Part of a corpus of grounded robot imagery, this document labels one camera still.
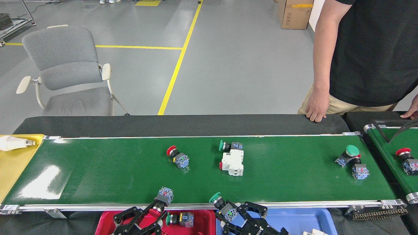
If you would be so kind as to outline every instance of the black t-shirt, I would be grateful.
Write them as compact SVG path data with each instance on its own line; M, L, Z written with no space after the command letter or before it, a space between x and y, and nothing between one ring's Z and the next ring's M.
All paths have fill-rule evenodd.
M342 18L330 94L367 107L399 102L418 85L418 0L337 0Z

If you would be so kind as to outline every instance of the khaki pants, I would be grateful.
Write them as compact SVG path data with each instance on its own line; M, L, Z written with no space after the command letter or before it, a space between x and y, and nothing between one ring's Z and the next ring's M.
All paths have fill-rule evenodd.
M305 100L302 103L302 107L299 109L298 114L306 114L306 106L308 105L309 97L314 90L313 85L308 90L308 94L306 94ZM346 112L372 112L372 111L392 111L398 103L393 105L386 105L386 106L379 106L379 107L364 107L358 105L352 105L341 101L332 95L329 96L329 107L326 110L326 114L339 114L343 115Z

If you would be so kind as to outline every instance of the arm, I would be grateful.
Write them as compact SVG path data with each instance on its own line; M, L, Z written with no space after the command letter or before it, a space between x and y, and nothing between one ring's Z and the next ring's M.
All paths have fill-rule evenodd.
M315 30L313 44L313 92L305 112L311 121L326 118L329 106L329 73L337 40L338 25L351 5L325 0Z

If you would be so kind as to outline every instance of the plastic bin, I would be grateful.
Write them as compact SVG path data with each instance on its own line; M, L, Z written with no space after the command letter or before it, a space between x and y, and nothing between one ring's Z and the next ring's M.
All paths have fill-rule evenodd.
M9 14L0 13L0 30L6 30L9 27L13 26L13 22L10 19Z
M105 211L100 217L99 224L94 235L109 235L116 226L113 222L113 216L121 211ZM215 235L216 234L216 218L215 212L212 210L184 210L184 211L170 211L171 214L178 215L180 212L192 212L194 213L194 226L193 227L180 227L180 225L166 225L165 218L163 218L162 235ZM139 224L139 227L146 227L153 223L158 217L158 214L154 217L155 213L149 213Z
M260 217L255 212L248 213L253 217ZM291 235L302 235L304 231L311 232L313 228L328 235L338 235L329 211L324 208L268 209L266 220L277 231L284 227ZM242 227L244 220L238 215L232 224ZM216 230L217 235L222 234L219 220L216 223Z

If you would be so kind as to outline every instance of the chair seat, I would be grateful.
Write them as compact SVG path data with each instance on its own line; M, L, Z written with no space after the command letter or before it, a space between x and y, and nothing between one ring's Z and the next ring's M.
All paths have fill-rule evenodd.
M107 87L56 95L49 99L42 116L111 116L112 100Z

